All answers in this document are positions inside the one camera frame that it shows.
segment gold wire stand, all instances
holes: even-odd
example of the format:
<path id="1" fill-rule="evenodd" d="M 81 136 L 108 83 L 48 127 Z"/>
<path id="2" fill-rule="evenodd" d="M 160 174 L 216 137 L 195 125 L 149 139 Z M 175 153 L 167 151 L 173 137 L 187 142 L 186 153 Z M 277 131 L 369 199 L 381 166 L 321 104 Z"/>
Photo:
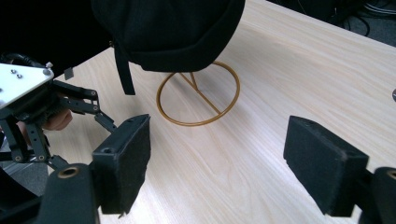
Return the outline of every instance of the gold wire stand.
<path id="1" fill-rule="evenodd" d="M 217 115 L 211 119 L 206 119 L 203 121 L 197 121 L 197 122 L 183 122 L 183 121 L 179 121 L 179 120 L 175 120 L 170 118 L 164 111 L 163 111 L 163 106 L 161 105 L 161 93 L 163 92 L 163 87 L 165 86 L 166 82 L 172 77 L 174 76 L 176 73 L 172 73 L 170 74 L 164 81 L 163 83 L 161 83 L 160 87 L 157 90 L 157 107 L 160 110 L 160 113 L 169 121 L 181 125 L 181 126 L 200 126 L 200 125 L 205 125 L 208 123 L 211 123 L 219 118 L 221 118 L 222 116 L 224 116 L 228 111 L 231 110 L 231 108 L 233 108 L 233 106 L 236 103 L 236 100 L 238 99 L 239 96 L 239 92 L 240 92 L 240 83 L 239 83 L 239 78 L 238 75 L 235 73 L 235 71 L 228 66 L 225 63 L 220 63 L 220 62 L 213 62 L 213 64 L 218 65 L 220 67 L 225 68 L 228 72 L 231 73 L 231 75 L 233 75 L 233 78 L 235 79 L 235 84 L 236 84 L 236 92 L 235 92 L 235 96 L 233 97 L 233 100 L 231 101 L 231 103 L 227 106 L 227 108 L 225 108 L 223 111 L 220 111 L 219 109 L 216 108 L 216 106 L 214 104 L 212 104 L 212 102 L 209 101 L 209 99 L 206 98 L 206 96 L 198 89 L 198 85 L 195 82 L 195 77 L 194 74 L 192 72 L 190 72 L 190 76 L 191 76 L 191 80 L 189 80 L 188 78 L 186 78 L 186 76 L 184 76 L 184 74 L 180 73 L 181 76 L 184 78 L 184 80 L 189 83 L 190 86 L 192 86 L 193 89 L 195 89 L 195 91 L 210 105 L 210 107 L 212 107 Z"/>

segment black cloth hat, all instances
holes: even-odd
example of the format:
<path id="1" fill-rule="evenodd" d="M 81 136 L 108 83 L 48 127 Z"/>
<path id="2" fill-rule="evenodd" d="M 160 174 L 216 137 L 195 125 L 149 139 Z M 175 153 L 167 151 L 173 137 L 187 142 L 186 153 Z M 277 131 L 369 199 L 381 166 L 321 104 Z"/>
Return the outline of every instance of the black cloth hat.
<path id="1" fill-rule="evenodd" d="M 92 11 L 114 38 L 127 94 L 134 94 L 128 62 L 154 72 L 194 72 L 224 50 L 245 0 L 92 0 Z"/>

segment wooden table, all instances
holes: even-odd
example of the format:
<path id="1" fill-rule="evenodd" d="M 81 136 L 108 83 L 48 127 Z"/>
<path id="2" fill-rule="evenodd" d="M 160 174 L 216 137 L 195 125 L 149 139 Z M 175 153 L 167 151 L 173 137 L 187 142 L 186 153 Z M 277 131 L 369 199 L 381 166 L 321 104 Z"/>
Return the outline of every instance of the wooden table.
<path id="1" fill-rule="evenodd" d="M 126 96 L 107 49 L 75 68 L 67 82 L 97 90 L 102 110 L 120 125 L 150 114 L 152 154 L 130 214 L 102 223 L 357 223 L 323 216 L 283 159 L 290 115 L 312 119 L 370 156 L 368 170 L 396 166 L 396 48 L 263 0 L 247 0 L 242 20 L 218 61 L 239 75 L 241 93 L 223 118 L 198 127 L 166 120 L 156 93 L 167 74 L 130 64 L 136 96 Z M 203 92 L 225 104 L 229 76 L 210 66 Z M 164 109 L 201 119 L 207 107 L 175 78 Z M 89 163 L 108 132 L 91 115 L 74 115 L 47 133 L 51 153 Z"/>

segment light wood surface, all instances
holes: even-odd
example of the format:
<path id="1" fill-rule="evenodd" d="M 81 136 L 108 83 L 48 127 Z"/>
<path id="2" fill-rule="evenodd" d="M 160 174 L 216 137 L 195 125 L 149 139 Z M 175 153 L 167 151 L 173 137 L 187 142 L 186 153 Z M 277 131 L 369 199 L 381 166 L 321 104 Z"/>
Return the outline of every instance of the light wood surface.
<path id="1" fill-rule="evenodd" d="M 116 125 L 151 115 L 146 182 L 130 214 L 101 215 L 101 222 L 357 223 L 359 208 L 351 218 L 323 216 L 286 164 L 289 116 L 312 119 L 368 154 L 371 172 L 395 167 L 396 48 L 264 0 L 247 0 L 218 61 L 239 75 L 240 96 L 223 118 L 199 127 L 161 116 L 155 97 L 167 74 L 131 63 L 136 96 L 126 96 L 112 49 L 75 68 L 67 82 L 97 90 L 102 110 Z M 201 90 L 227 105 L 233 80 L 213 66 L 198 75 Z M 174 118 L 212 113 L 181 79 L 166 85 L 163 107 Z M 108 132 L 91 115 L 74 115 L 65 130 L 47 136 L 52 154 L 89 163 Z"/>

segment circular wire base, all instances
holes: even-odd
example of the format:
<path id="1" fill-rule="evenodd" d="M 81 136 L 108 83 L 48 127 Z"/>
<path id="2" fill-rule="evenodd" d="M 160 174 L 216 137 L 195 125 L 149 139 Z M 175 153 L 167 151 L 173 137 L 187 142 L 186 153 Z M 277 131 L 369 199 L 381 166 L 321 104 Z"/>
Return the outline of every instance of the circular wire base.
<path id="1" fill-rule="evenodd" d="M 201 93 L 200 91 L 199 91 L 199 89 L 198 89 L 198 86 L 197 86 L 197 84 L 196 84 L 196 82 L 195 82 L 195 78 L 194 78 L 194 75 L 193 75 L 193 73 L 190 73 L 190 75 L 191 75 L 191 79 L 192 79 L 192 81 L 190 81 L 190 80 L 188 80 L 183 74 L 181 74 L 182 75 L 182 77 L 191 85 L 191 87 L 217 112 L 217 115 L 216 116 L 214 116 L 213 118 L 211 118 L 211 119 L 206 119 L 206 120 L 202 120 L 202 121 L 197 121 L 197 122 L 184 122 L 184 121 L 179 121 L 179 120 L 176 120 L 176 119 L 172 119 L 172 118 L 170 118 L 164 111 L 163 111 L 163 106 L 162 106 L 162 104 L 161 104 L 161 94 L 162 94 L 162 92 L 163 92 L 163 87 L 165 86 L 165 84 L 166 84 L 166 82 L 172 77 L 172 76 L 174 76 L 176 73 L 172 73 L 172 74 L 170 74 L 162 83 L 161 83 L 161 85 L 160 85 L 160 87 L 158 88 L 158 90 L 157 90 L 157 107 L 158 107 L 158 109 L 159 109 L 159 111 L 160 111 L 160 113 L 166 118 L 166 119 L 168 119 L 169 121 L 171 121 L 171 122 L 173 122 L 173 123 L 175 123 L 175 124 L 178 124 L 178 125 L 181 125 L 181 126 L 200 126 L 200 125 L 205 125 L 205 124 L 208 124 L 208 123 L 211 123 L 211 122 L 213 122 L 213 121 L 215 121 L 215 120 L 217 120 L 217 119 L 219 119 L 219 118 L 221 118 L 222 116 L 224 116 L 227 112 L 229 112 L 230 110 L 231 110 L 231 108 L 233 108 L 233 106 L 235 105 L 235 103 L 236 103 L 236 100 L 238 99 L 238 96 L 239 96 L 239 92 L 240 92 L 240 89 L 241 89 L 241 87 L 240 87 L 240 83 L 239 83 L 239 78 L 238 78 L 238 75 L 235 73 L 235 71 L 230 67 L 230 66 L 228 66 L 227 64 L 225 64 L 225 63 L 220 63 L 220 62 L 213 62 L 213 64 L 215 64 L 215 65 L 217 65 L 217 66 L 220 66 L 220 67 L 223 67 L 223 68 L 225 68 L 231 75 L 233 75 L 233 78 L 234 78 L 234 80 L 235 80 L 235 85 L 236 85 L 236 91 L 235 91 L 235 96 L 233 97 L 233 100 L 231 101 L 231 103 L 224 109 L 224 110 L 222 110 L 222 111 L 219 111 L 205 96 L 204 96 L 204 94 L 203 93 Z"/>

